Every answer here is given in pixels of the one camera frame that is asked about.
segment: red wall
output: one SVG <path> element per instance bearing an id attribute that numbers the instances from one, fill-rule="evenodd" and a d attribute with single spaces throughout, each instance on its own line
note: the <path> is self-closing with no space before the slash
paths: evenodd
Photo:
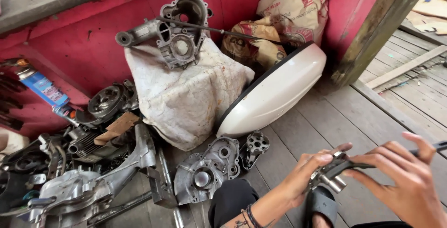
<path id="1" fill-rule="evenodd" d="M 95 0 L 13 30 L 0 39 L 0 59 L 22 54 L 45 76 L 60 86 L 73 104 L 88 98 L 114 81 L 131 77 L 124 51 L 115 42 L 118 31 L 152 19 L 173 0 Z M 209 26 L 230 29 L 253 19 L 259 0 L 204 0 L 214 12 Z M 329 0 L 329 20 L 322 48 L 329 60 L 340 59 L 359 30 L 375 0 Z M 215 41 L 219 34 L 212 34 Z M 31 91 L 13 95 L 25 104 L 12 116 L 23 120 L 21 134 L 34 138 L 42 131 L 66 125 L 50 106 Z"/>

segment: slipper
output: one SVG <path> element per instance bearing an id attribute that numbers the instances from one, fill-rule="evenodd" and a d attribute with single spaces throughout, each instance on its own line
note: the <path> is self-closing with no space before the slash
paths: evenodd
<path id="1" fill-rule="evenodd" d="M 312 228 L 312 217 L 315 212 L 319 212 L 331 222 L 332 227 L 337 219 L 337 202 L 332 193 L 323 186 L 316 187 L 315 190 L 309 192 L 306 200 L 306 221 L 305 227 Z"/>

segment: wooden floor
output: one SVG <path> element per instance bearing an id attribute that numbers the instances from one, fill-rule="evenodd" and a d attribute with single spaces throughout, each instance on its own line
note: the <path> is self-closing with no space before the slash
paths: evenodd
<path id="1" fill-rule="evenodd" d="M 397 140 L 409 149 L 415 148 L 412 143 L 401 137 L 401 132 L 406 129 L 399 122 L 394 121 L 353 87 L 347 86 L 329 94 L 321 92 L 324 91 L 324 85 L 317 87 L 319 89 L 313 88 L 285 115 L 261 130 L 270 139 L 271 147 L 260 156 L 256 166 L 244 175 L 260 195 L 277 186 L 303 153 L 315 153 L 321 149 L 332 149 L 339 144 L 352 142 L 354 147 L 348 154 L 363 154 L 388 140 Z M 171 171 L 175 173 L 176 164 L 189 154 L 203 152 L 213 139 L 209 138 L 192 152 L 167 147 L 165 153 Z M 379 182 L 393 184 L 376 169 L 365 172 Z M 441 201 L 447 204 L 447 160 L 439 154 L 433 160 L 433 173 Z M 399 220 L 365 187 L 350 178 L 347 178 L 346 182 L 348 186 L 335 195 L 339 207 L 335 227 L 346 228 L 366 222 Z M 147 180 L 142 175 L 137 175 L 112 203 L 123 203 L 148 190 Z M 185 226 L 209 227 L 209 205 L 210 202 L 207 201 L 182 206 Z M 300 206 L 290 210 L 276 227 L 302 227 L 304 209 L 304 206 Z M 110 220 L 105 226 L 170 228 L 175 227 L 175 224 L 171 211 L 148 201 Z"/>
<path id="2" fill-rule="evenodd" d="M 367 83 L 438 45 L 397 30 L 360 80 Z M 441 65 L 445 57 L 446 54 L 438 56 L 374 89 L 438 140 L 447 140 L 447 68 Z"/>

